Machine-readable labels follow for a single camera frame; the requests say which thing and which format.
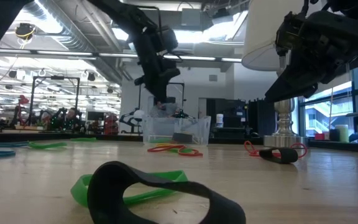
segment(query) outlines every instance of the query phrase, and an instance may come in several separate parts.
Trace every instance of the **black elastic loop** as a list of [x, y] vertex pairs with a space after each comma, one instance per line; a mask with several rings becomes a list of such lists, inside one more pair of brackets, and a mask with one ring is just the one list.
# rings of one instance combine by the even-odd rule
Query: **black elastic loop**
[[[280, 151], [281, 157], [275, 157], [273, 150]], [[259, 150], [259, 156], [267, 161], [276, 162], [279, 164], [289, 164], [298, 160], [298, 153], [291, 148], [271, 148]]]
[[125, 189], [142, 183], [149, 187], [176, 190], [209, 199], [209, 210], [202, 224], [243, 224], [246, 215], [240, 205], [197, 182], [172, 182], [146, 174], [118, 161], [107, 162], [93, 174], [88, 187], [88, 208], [92, 220], [100, 223], [155, 223], [133, 214], [122, 199]]

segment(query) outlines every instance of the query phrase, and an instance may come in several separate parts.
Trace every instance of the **silver lamp base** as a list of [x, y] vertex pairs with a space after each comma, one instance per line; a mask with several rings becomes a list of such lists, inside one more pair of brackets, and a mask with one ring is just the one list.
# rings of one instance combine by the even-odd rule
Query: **silver lamp base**
[[265, 136], [265, 147], [290, 147], [294, 143], [302, 143], [307, 146], [308, 138], [300, 136]]

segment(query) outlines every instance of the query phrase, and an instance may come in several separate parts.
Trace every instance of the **air duct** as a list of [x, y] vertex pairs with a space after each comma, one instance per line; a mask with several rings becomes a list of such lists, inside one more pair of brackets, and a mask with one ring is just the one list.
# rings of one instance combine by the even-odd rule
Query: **air duct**
[[[35, 0], [24, 6], [23, 10], [32, 14], [40, 21], [50, 20], [51, 17], [63, 28], [61, 36], [53, 37], [69, 51], [96, 52], [97, 49], [82, 34], [73, 21], [60, 9], [53, 0]], [[122, 74], [108, 65], [102, 58], [90, 62], [98, 72], [109, 82], [121, 84]]]

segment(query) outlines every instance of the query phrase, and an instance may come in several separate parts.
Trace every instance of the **ceiling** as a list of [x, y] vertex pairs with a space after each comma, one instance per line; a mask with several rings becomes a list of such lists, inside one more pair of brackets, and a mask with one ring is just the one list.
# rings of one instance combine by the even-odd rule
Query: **ceiling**
[[[85, 5], [85, 8], [91, 11], [92, 6], [83, 1], [83, 0], [36, 0], [36, 2], [41, 3], [52, 3], [55, 4], [61, 15], [70, 20], [70, 30], [77, 30], [83, 36], [84, 41], [89, 44], [89, 46], [94, 48], [98, 52], [118, 52], [123, 51], [125, 53], [134, 53], [129, 47], [129, 44], [125, 40], [117, 40], [113, 42], [117, 45], [112, 45], [111, 40], [106, 40], [101, 35], [102, 23], [106, 27], [108, 26], [111, 30], [112, 27], [118, 28], [115, 25], [112, 25], [111, 19], [105, 15], [105, 13], [96, 10], [95, 13], [98, 16], [91, 13], [92, 20], [96, 21], [92, 23], [89, 17], [86, 16], [83, 8], [79, 6], [79, 3]], [[162, 16], [162, 25], [169, 25], [176, 29], [179, 27], [181, 29], [186, 29], [186, 27], [181, 24], [182, 20], [182, 9], [203, 9], [201, 11], [202, 20], [202, 29], [197, 32], [203, 32], [204, 28], [207, 29], [208, 26], [213, 25], [210, 15], [213, 15], [218, 8], [222, 8], [228, 5], [234, 6], [230, 9], [231, 14], [240, 13], [243, 10], [247, 9], [247, 4], [243, 4], [243, 0], [238, 1], [201, 1], [194, 0], [189, 2], [191, 6], [185, 2], [180, 3], [180, 1], [141, 1], [141, 0], [124, 0], [123, 2], [128, 2], [131, 4], [138, 4], [143, 6], [157, 6], [161, 8]], [[150, 18], [155, 18], [157, 20], [156, 11], [145, 11], [145, 13]], [[56, 18], [55, 15], [58, 15], [57, 12], [53, 12], [52, 17]], [[33, 17], [29, 17], [28, 13], [23, 11], [16, 18], [15, 22], [6, 32], [6, 35], [0, 41], [0, 48], [5, 49], [19, 49], [23, 48], [26, 50], [59, 50], [67, 51], [68, 48], [65, 44], [59, 41], [59, 34], [49, 34], [46, 33], [46, 29], [41, 29], [41, 26], [35, 31], [33, 38], [27, 43], [23, 44], [24, 40], [19, 39], [15, 34], [16, 27], [19, 26], [21, 22], [29, 22], [38, 26], [38, 23], [34, 22]], [[242, 47], [243, 38], [245, 35], [245, 24], [242, 22], [238, 28], [236, 34], [230, 40], [221, 40], [221, 41], [204, 41], [196, 43], [180, 43], [177, 50], [187, 52], [190, 55], [195, 56], [205, 56], [205, 57], [239, 57], [235, 54], [235, 48]], [[29, 96], [31, 92], [32, 77], [33, 76], [49, 76], [57, 75], [65, 77], [64, 80], [50, 80], [46, 79], [44, 82], [38, 85], [35, 89], [37, 96], [35, 97], [36, 104], [35, 109], [39, 110], [41, 108], [51, 108], [51, 110], [56, 109], [56, 107], [71, 107], [73, 102], [73, 97], [76, 93], [76, 83], [72, 83], [71, 80], [67, 78], [79, 78], [80, 79], [80, 104], [79, 107], [81, 110], [94, 108], [94, 110], [107, 110], [113, 113], [119, 113], [119, 100], [121, 97], [121, 90], [119, 85], [108, 82], [108, 75], [106, 70], [101, 70], [98, 67], [99, 59], [96, 63], [93, 60], [88, 60], [88, 58], [68, 58], [68, 57], [56, 57], [51, 55], [50, 57], [37, 57], [36, 58], [25, 58], [25, 57], [15, 57], [12, 55], [0, 55], [0, 108], [6, 106], [11, 106], [16, 104], [18, 94], [25, 93], [25, 96]], [[141, 76], [142, 72], [140, 67], [136, 64], [135, 60], [124, 60], [123, 62], [117, 61], [114, 58], [104, 58], [103, 63], [107, 68], [115, 69], [119, 68], [121, 70], [125, 69], [124, 73], [119, 73], [119, 79], [123, 78], [137, 78]], [[179, 67], [184, 68], [220, 68], [222, 72], [225, 72], [229, 67], [230, 63], [227, 62], [199, 62], [199, 61], [184, 61], [179, 63]], [[18, 71], [20, 77], [16, 76], [11, 78], [8, 75], [8, 70]], [[88, 75], [93, 73], [95, 75], [95, 81], [88, 81]], [[114, 89], [113, 94], [107, 93], [108, 87]], [[114, 105], [100, 106], [108, 100], [114, 100], [117, 103]]]

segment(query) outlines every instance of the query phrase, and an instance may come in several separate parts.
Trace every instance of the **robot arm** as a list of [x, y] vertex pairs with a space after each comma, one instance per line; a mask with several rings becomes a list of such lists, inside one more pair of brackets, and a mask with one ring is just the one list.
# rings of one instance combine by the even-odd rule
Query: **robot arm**
[[[176, 62], [165, 59], [164, 54], [172, 53], [178, 47], [175, 33], [169, 27], [151, 21], [140, 7], [124, 4], [118, 0], [88, 0], [105, 12], [133, 42], [144, 76], [135, 80], [136, 85], [145, 84], [146, 89], [159, 101], [167, 100], [167, 85], [171, 78], [180, 74]], [[156, 7], [145, 7], [158, 10]]]
[[[346, 64], [358, 59], [358, 1], [328, 0], [321, 11], [306, 18], [309, 1], [299, 14], [290, 12], [277, 31], [276, 50], [290, 63], [266, 92], [269, 101], [311, 96], [318, 83], [327, 84], [342, 75]], [[344, 16], [328, 12], [340, 11]]]

